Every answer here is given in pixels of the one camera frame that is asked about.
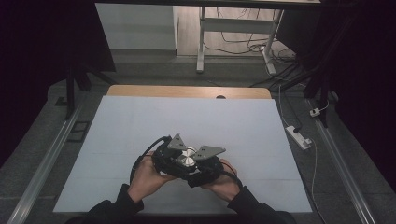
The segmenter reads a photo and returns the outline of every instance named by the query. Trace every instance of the black curtain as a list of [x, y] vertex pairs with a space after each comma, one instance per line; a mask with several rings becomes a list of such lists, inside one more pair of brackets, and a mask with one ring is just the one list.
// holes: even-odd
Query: black curtain
[[337, 51], [332, 89], [341, 120], [396, 191], [395, 12], [392, 1], [365, 1]]
[[1, 160], [12, 153], [72, 62], [115, 71], [93, 1], [0, 3]]

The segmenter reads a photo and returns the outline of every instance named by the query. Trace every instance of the metal stand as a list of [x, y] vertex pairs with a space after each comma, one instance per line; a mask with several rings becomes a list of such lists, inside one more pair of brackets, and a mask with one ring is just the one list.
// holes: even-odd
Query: metal stand
[[246, 34], [266, 34], [270, 35], [265, 50], [262, 52], [265, 63], [271, 74], [276, 74], [276, 70], [270, 62], [269, 51], [274, 41], [277, 26], [279, 25], [280, 11], [274, 21], [254, 21], [254, 20], [236, 20], [223, 18], [206, 18], [205, 7], [200, 7], [200, 38], [197, 56], [197, 73], [204, 72], [204, 34], [205, 32], [228, 32], [228, 33], [246, 33]]
[[117, 81], [97, 71], [85, 63], [71, 62], [66, 68], [66, 91], [67, 91], [67, 113], [65, 119], [69, 119], [75, 110], [74, 82], [78, 84], [81, 91], [89, 91], [91, 82], [87, 73], [92, 73], [110, 85], [118, 84]]

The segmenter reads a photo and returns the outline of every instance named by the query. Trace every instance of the hand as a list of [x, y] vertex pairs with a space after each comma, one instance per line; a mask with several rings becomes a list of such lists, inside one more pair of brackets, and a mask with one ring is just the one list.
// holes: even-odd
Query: hand
[[[233, 168], [228, 161], [224, 159], [220, 159], [220, 161], [222, 163], [227, 164], [227, 165], [223, 164], [225, 172], [228, 172], [232, 175], [236, 174], [236, 169]], [[216, 193], [216, 195], [218, 195], [218, 197], [220, 197], [222, 200], [228, 203], [240, 191], [238, 184], [236, 184], [236, 182], [227, 175], [221, 175], [218, 179], [216, 179], [212, 183], [202, 185], [201, 188], [212, 190], [214, 193]]]
[[146, 196], [153, 194], [166, 182], [174, 179], [176, 179], [174, 176], [157, 173], [151, 157], [146, 156], [134, 173], [134, 179], [128, 189], [128, 194], [135, 203], [138, 203]]

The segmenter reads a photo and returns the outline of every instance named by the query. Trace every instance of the person's right hand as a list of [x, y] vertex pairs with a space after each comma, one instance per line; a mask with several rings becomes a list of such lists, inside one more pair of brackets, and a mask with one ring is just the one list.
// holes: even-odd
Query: person's right hand
[[[224, 160], [220, 159], [223, 164], [224, 171], [230, 174], [236, 174], [236, 169], [231, 166], [231, 164]], [[222, 200], [226, 202], [230, 202], [240, 191], [238, 184], [231, 179], [227, 175], [221, 175], [218, 179], [213, 181], [210, 184], [202, 185], [201, 188], [203, 189], [210, 189], [216, 195], [218, 195]]]

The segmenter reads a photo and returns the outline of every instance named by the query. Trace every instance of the black sleeve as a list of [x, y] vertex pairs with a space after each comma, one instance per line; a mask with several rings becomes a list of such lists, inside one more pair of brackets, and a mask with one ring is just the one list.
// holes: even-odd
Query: black sleeve
[[131, 223], [133, 216], [143, 210], [143, 202], [135, 203], [129, 196], [129, 186], [123, 184], [117, 200], [112, 203], [109, 200], [102, 201], [92, 208], [84, 217], [82, 224], [121, 224]]
[[259, 203], [246, 186], [228, 204], [242, 220], [242, 223], [284, 224], [283, 218], [265, 203]]

